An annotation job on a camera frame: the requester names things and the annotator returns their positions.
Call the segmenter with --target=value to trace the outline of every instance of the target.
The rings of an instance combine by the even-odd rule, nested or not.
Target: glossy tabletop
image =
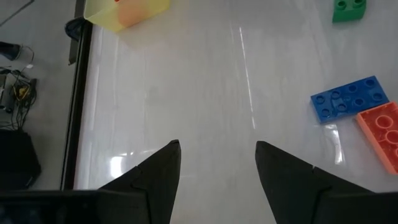
[[[95,27],[76,189],[173,139],[172,223],[275,223],[254,160],[267,141],[376,192],[398,190],[353,116],[320,125],[310,96],[375,75],[398,100],[398,1],[332,24],[333,1],[173,0],[118,34]]]

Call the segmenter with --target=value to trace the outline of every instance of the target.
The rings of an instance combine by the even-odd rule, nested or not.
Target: translucent yellow box
[[[86,0],[85,19],[117,32],[169,6],[170,0]]]

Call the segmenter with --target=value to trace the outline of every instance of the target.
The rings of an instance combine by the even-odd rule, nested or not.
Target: plastic brick
[[[366,10],[366,0],[335,0],[333,22],[346,22],[362,19]]]
[[[375,76],[313,95],[311,100],[321,123],[389,102]]]
[[[398,174],[398,106],[395,102],[360,112],[356,119],[391,174]]]

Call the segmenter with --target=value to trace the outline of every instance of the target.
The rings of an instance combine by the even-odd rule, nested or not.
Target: floor
[[[0,7],[16,11],[25,2],[29,1],[2,1]],[[38,98],[24,126],[24,131],[32,137],[42,166],[33,189],[60,188],[75,69],[68,65],[70,39],[63,28],[73,19],[74,10],[75,1],[35,0],[0,27],[1,41],[23,44],[35,52],[33,67],[25,69],[25,74],[39,79]],[[0,58],[0,65],[20,70],[29,63],[30,56],[29,51],[23,51],[15,62]]]
[[[182,147],[172,223],[275,223],[255,161],[267,141],[376,192],[398,190],[354,117],[320,125],[310,96],[377,76],[398,100],[398,2],[332,24],[333,1],[172,0],[114,34],[95,27],[77,189]]]

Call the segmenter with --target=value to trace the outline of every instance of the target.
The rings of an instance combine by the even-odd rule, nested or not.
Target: electrical wire
[[[24,48],[27,48],[27,49],[30,50],[30,52],[32,52],[32,57],[30,58],[30,62],[21,70],[21,73],[24,72],[24,70],[25,70],[29,65],[31,65],[32,62],[33,62],[33,60],[35,59],[35,52],[34,52],[30,47],[28,47],[28,46],[23,46],[23,45],[22,45],[21,50],[24,49]]]
[[[7,124],[0,125],[0,129],[20,131],[24,126],[30,108],[36,101],[37,92],[35,83],[33,84],[32,80],[28,80],[27,77],[23,76],[22,72],[10,70],[9,74],[16,79],[10,90],[13,91],[16,101],[10,121]]]

